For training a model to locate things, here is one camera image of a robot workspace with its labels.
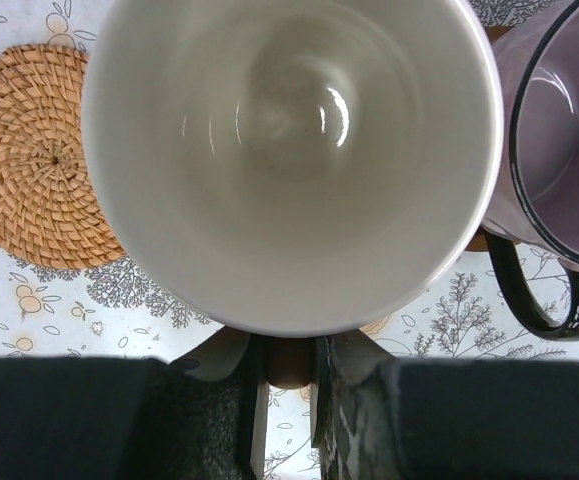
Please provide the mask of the pink mug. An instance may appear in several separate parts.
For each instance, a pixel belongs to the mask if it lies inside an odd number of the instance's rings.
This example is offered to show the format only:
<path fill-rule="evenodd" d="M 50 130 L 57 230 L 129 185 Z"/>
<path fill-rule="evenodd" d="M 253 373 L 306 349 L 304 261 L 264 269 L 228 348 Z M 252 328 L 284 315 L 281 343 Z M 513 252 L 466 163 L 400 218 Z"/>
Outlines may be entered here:
<path fill-rule="evenodd" d="M 271 340 L 306 385 L 316 336 L 406 306 L 480 226 L 501 88 L 467 1 L 116 1 L 82 139 L 131 259 L 176 299 Z"/>

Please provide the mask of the wooden coaster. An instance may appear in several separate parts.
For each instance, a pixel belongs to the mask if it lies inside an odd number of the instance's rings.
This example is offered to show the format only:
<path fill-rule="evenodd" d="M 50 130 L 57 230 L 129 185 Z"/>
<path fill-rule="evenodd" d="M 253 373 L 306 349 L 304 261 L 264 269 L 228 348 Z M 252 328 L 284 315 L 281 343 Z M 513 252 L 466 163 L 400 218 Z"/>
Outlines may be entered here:
<path fill-rule="evenodd" d="M 488 40 L 491 45 L 495 43 L 500 37 L 502 37 L 505 33 L 511 30 L 511 26 L 502 26 L 502 25 L 495 25 L 495 26 L 485 26 L 485 32 L 487 34 Z M 487 252 L 488 245 L 485 238 L 485 230 L 480 227 L 475 235 L 472 237 L 471 241 L 466 247 L 466 250 L 469 252 Z"/>

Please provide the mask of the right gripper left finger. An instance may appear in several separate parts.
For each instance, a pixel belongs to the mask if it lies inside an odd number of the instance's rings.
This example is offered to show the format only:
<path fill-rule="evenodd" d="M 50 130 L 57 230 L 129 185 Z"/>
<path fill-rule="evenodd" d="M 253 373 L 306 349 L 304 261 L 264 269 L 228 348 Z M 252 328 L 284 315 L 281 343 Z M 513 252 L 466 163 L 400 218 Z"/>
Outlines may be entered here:
<path fill-rule="evenodd" d="M 256 479 L 263 340 L 221 332 L 172 361 L 0 358 L 0 479 Z"/>

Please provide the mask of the woven rattan coaster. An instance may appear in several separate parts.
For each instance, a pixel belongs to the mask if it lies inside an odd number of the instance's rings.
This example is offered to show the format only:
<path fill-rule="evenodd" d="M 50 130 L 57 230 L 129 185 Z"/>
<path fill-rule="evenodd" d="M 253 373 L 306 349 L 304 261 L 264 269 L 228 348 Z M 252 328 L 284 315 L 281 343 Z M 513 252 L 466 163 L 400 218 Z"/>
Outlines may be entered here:
<path fill-rule="evenodd" d="M 91 185 L 81 138 L 88 54 L 27 44 L 0 54 L 0 248 L 82 270 L 121 258 Z"/>

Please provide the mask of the purple mug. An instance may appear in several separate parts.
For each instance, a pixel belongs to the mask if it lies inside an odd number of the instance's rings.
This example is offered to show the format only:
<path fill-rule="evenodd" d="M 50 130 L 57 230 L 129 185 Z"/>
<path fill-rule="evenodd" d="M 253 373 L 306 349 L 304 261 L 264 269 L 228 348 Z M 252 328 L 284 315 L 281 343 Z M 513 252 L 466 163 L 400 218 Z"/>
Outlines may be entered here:
<path fill-rule="evenodd" d="M 579 1 L 558 1 L 494 42 L 505 142 L 483 221 L 500 291 L 515 318 L 550 341 L 579 341 Z M 553 320 L 529 289 L 516 251 L 554 254 L 570 309 Z"/>

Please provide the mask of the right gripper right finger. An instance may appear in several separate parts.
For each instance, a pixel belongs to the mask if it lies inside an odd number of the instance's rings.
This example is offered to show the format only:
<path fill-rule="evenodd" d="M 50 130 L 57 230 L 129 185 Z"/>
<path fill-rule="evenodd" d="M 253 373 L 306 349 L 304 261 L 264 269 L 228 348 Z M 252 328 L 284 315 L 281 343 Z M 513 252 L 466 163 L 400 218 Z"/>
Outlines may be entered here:
<path fill-rule="evenodd" d="M 398 358 L 316 342 L 325 479 L 579 479 L 579 362 Z"/>

